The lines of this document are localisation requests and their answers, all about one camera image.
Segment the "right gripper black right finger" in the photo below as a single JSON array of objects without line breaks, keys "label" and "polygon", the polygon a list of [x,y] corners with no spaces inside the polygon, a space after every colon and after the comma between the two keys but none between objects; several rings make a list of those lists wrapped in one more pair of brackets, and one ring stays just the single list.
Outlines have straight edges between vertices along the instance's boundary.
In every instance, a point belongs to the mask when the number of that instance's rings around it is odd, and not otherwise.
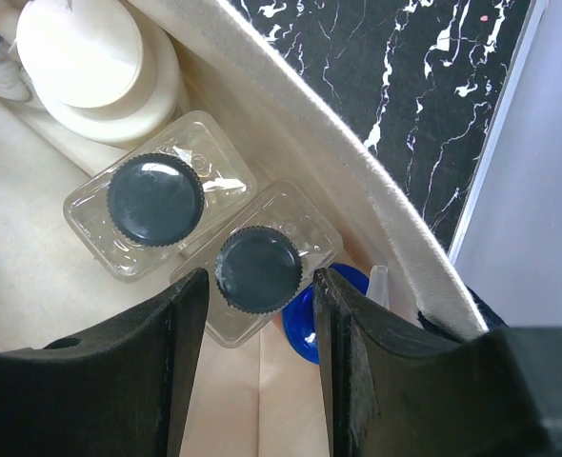
[{"label": "right gripper black right finger", "polygon": [[458,343],[313,277],[333,456],[562,456],[562,328],[499,328]]}]

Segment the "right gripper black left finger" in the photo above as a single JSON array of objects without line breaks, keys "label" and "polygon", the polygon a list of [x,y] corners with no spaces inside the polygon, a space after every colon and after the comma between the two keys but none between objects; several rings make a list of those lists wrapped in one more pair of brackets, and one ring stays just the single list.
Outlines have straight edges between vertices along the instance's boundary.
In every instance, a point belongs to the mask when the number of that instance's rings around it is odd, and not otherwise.
[{"label": "right gripper black left finger", "polygon": [[0,456],[176,456],[210,299],[197,268],[44,348],[0,352]]}]

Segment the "tall clear square bottle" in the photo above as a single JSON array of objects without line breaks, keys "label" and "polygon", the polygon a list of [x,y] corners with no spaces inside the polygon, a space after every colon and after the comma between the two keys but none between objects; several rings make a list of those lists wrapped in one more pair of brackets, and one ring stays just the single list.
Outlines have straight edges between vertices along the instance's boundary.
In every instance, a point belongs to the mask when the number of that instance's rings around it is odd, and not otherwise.
[{"label": "tall clear square bottle", "polygon": [[113,278],[135,282],[217,230],[256,191],[228,135],[193,110],[73,191],[63,211]]}]

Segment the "small clear glass bottle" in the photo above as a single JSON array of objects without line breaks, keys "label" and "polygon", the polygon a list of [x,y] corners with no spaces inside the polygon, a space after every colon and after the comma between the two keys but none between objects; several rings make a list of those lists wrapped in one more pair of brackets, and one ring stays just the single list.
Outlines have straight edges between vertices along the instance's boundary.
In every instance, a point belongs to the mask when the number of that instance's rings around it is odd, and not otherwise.
[{"label": "small clear glass bottle", "polygon": [[341,234],[294,183],[275,181],[171,274],[209,275],[206,332],[223,348],[246,343],[342,252]]}]

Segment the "orange bottle blue cap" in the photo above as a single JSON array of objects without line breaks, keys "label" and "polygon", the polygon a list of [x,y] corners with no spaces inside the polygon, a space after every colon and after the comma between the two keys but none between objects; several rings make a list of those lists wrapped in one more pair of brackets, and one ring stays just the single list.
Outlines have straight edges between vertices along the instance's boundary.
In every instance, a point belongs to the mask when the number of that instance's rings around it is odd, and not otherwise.
[{"label": "orange bottle blue cap", "polygon": [[[385,265],[375,265],[367,274],[357,267],[343,263],[332,263],[329,269],[336,271],[346,282],[361,295],[372,299],[387,310],[391,309],[389,288],[390,272]],[[320,364],[319,329],[323,327],[324,318],[332,318],[332,305],[316,305],[318,296],[314,283],[291,300],[281,312],[281,329],[291,348],[303,359],[315,365]]]}]

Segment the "cream cylindrical bottle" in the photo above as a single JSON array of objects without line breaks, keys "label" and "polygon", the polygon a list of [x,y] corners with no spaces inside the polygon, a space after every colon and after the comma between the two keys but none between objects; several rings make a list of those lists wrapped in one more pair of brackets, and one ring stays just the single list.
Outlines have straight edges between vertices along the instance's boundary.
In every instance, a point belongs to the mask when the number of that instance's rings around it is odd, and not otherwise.
[{"label": "cream cylindrical bottle", "polygon": [[29,1],[16,45],[46,111],[86,139],[137,142],[190,109],[170,37],[127,1]]}]

